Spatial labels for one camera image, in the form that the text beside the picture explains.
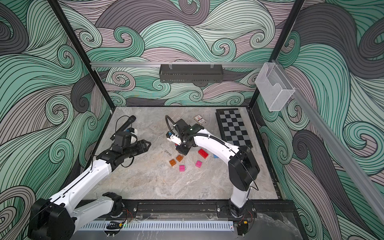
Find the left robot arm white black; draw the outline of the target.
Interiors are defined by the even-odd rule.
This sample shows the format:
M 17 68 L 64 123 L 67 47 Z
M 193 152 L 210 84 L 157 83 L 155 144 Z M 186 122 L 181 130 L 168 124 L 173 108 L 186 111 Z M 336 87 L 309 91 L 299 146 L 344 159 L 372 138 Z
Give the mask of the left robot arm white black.
M 69 185 L 50 198 L 39 199 L 31 207 L 28 238 L 31 240 L 69 240 L 81 227 L 103 215 L 129 216 L 122 197 L 107 192 L 101 198 L 78 207 L 81 200 L 125 159 L 146 153 L 151 143 L 140 140 L 127 147 L 113 147 L 99 154 L 91 166 Z

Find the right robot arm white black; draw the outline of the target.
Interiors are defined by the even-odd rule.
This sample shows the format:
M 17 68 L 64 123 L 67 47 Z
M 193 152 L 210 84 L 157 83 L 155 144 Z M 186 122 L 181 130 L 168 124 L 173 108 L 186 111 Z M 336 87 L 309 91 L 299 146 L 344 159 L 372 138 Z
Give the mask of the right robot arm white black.
M 229 179 L 233 185 L 229 210 L 235 218 L 242 217 L 249 199 L 252 184 L 256 183 L 260 167 L 248 146 L 235 146 L 211 134 L 202 126 L 174 125 L 176 133 L 169 131 L 167 139 L 176 144 L 176 150 L 187 155 L 192 147 L 203 148 L 217 156 L 228 166 Z

